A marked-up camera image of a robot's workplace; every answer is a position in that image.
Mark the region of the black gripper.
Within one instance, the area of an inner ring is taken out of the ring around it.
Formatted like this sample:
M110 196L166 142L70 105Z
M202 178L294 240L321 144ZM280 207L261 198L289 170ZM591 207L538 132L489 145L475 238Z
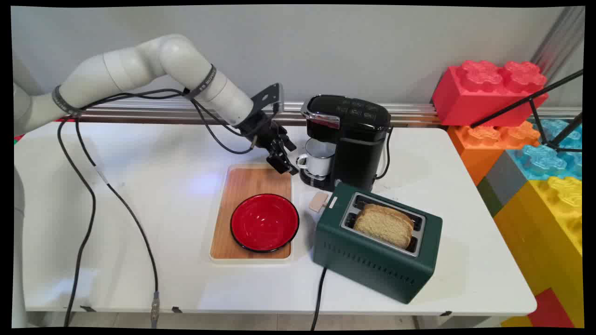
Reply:
M256 147L269 150L266 161L279 174L289 173L294 176L298 174L298 169L291 163L286 150L292 152L296 150L296 145L287 134L283 134L282 127L273 120L278 111L278 108L274 109L271 115L262 110L251 112L244 121L236 125L236 129L249 141L256 137Z

